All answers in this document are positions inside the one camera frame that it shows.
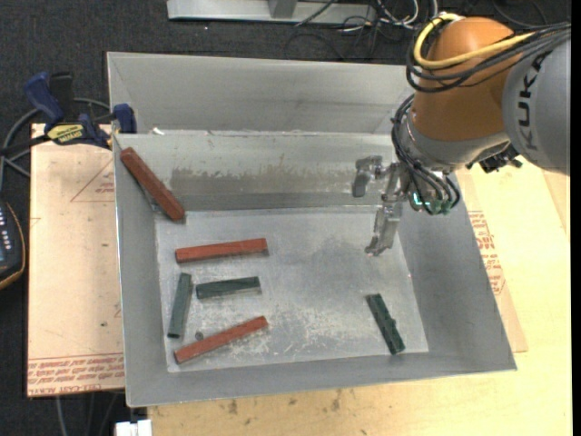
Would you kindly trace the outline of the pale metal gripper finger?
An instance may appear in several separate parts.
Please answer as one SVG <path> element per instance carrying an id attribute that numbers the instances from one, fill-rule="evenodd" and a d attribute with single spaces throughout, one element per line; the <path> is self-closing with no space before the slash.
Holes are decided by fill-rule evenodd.
<path id="1" fill-rule="evenodd" d="M 365 253 L 379 256 L 393 247 L 402 215 L 402 203 L 384 203 L 377 210 L 373 235 Z"/>
<path id="2" fill-rule="evenodd" d="M 380 155 L 371 155 L 356 161 L 356 175 L 351 186 L 352 195 L 361 198 L 367 191 L 367 185 L 372 179 L 384 176 L 383 158 Z"/>

